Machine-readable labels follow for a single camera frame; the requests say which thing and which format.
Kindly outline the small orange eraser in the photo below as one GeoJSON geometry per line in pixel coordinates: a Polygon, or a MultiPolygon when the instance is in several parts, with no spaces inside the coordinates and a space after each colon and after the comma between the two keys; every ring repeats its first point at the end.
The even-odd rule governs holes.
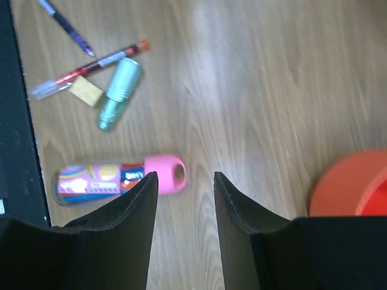
{"type": "Polygon", "coordinates": [[[95,107],[99,102],[103,91],[86,78],[79,76],[71,85],[69,92],[90,107],[95,107]]]}

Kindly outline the orange round pen organizer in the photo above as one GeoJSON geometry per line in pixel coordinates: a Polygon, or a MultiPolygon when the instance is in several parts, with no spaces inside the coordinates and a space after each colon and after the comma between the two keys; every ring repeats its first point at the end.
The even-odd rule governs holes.
{"type": "Polygon", "coordinates": [[[310,216],[386,216],[386,150],[367,150],[335,163],[316,184],[310,216]]]}

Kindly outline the green correction tape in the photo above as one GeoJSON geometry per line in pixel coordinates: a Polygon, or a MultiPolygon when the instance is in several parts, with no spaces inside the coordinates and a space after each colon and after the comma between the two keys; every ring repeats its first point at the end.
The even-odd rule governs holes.
{"type": "Polygon", "coordinates": [[[119,61],[109,86],[100,100],[97,116],[97,127],[100,130],[109,132],[116,127],[129,98],[138,85],[142,72],[142,67],[128,57],[119,61]]]}

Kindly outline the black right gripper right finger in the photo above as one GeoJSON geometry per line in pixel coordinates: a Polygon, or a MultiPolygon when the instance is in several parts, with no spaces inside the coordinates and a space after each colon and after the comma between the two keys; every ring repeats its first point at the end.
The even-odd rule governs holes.
{"type": "Polygon", "coordinates": [[[386,218],[288,220],[214,175],[226,289],[385,289],[386,218]]]}

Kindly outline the red clear pen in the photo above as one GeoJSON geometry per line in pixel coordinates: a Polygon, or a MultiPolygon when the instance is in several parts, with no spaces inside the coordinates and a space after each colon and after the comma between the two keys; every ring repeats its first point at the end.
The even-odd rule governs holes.
{"type": "Polygon", "coordinates": [[[87,63],[84,66],[76,68],[56,79],[47,80],[46,82],[35,86],[30,93],[35,96],[37,100],[42,100],[61,90],[69,88],[78,77],[87,77],[96,71],[118,62],[124,57],[134,57],[148,50],[149,47],[150,45],[148,41],[141,40],[138,43],[122,48],[121,50],[117,50],[93,62],[87,63]]]}

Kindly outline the pink lidded pen tube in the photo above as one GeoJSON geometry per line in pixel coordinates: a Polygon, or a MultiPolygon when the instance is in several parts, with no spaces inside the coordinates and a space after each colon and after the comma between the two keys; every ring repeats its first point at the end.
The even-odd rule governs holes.
{"type": "Polygon", "coordinates": [[[52,193],[61,206],[116,197],[148,173],[158,175],[158,193],[171,195],[187,184],[186,166],[176,155],[149,156],[141,163],[92,163],[63,167],[53,177],[52,193]]]}

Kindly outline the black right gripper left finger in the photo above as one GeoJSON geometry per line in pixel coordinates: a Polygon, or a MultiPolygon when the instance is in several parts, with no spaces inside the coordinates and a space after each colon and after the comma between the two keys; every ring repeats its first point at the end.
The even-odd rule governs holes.
{"type": "Polygon", "coordinates": [[[2,289],[145,289],[158,176],[64,227],[1,219],[2,289]]]}

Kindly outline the dark purple pen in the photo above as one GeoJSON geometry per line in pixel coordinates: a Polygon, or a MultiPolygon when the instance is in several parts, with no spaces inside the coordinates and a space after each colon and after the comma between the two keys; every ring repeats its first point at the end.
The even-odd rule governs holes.
{"type": "Polygon", "coordinates": [[[60,25],[76,44],[91,57],[95,57],[89,43],[79,34],[70,22],[49,2],[38,0],[39,5],[60,25]]]}

